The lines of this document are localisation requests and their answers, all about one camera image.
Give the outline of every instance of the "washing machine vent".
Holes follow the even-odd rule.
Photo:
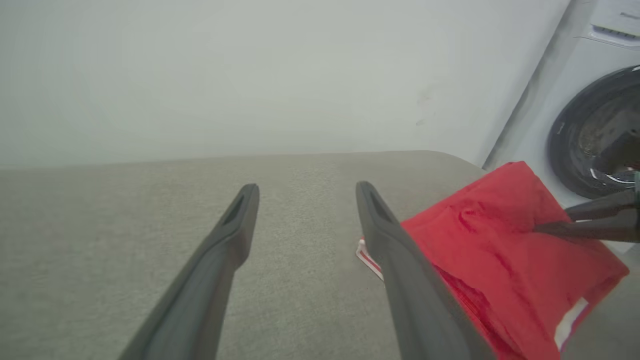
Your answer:
[[[612,29],[603,28],[601,26],[593,26],[593,29],[595,31],[597,31],[597,32],[605,33],[607,35],[613,35],[613,36],[616,36],[616,37],[628,38],[628,39],[637,38],[637,36],[635,36],[635,35],[623,33],[621,31],[616,31],[616,30],[612,30]]]

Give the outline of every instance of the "washing machine logo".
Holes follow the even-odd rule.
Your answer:
[[[630,13],[621,12],[620,16],[628,17],[628,18],[634,19],[634,20],[640,20],[640,16],[632,15]]]

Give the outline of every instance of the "red cloth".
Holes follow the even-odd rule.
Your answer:
[[[628,274],[598,240],[532,233],[569,221],[524,163],[508,163],[403,227],[499,359],[560,359],[556,327],[580,298],[582,319]]]

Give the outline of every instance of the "white washing machine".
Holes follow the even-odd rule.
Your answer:
[[[484,167],[524,160],[564,207],[629,188],[637,162],[593,162],[638,125],[639,94],[640,0],[573,0]]]

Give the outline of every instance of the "folded red fabric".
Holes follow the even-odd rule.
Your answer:
[[[560,359],[568,333],[628,274],[598,240],[532,232],[553,221],[570,219],[518,162],[402,225],[499,359],[549,360]]]

